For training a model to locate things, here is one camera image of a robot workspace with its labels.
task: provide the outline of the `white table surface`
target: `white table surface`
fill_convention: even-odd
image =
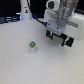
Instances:
[[[0,84],[84,84],[84,38],[61,47],[34,20],[0,24]]]

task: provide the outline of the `green object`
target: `green object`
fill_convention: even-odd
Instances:
[[[29,43],[29,46],[30,46],[31,48],[34,48],[35,45],[36,45],[36,44],[35,44],[34,42]]]

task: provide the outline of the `black cable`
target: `black cable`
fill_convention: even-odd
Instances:
[[[35,18],[35,20],[38,21],[38,22],[40,22],[40,23],[43,24],[44,26],[46,26],[46,25],[47,25],[47,22],[42,22],[42,21],[38,20],[38,18],[35,17],[35,15],[32,13],[31,7],[30,7],[30,5],[29,5],[28,0],[27,0],[27,4],[28,4],[29,10],[30,10],[31,14],[33,15],[33,17]]]

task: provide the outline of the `robotic arm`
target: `robotic arm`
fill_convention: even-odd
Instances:
[[[78,0],[49,0],[44,14],[46,36],[62,46],[72,46],[84,34],[84,16],[74,13]]]

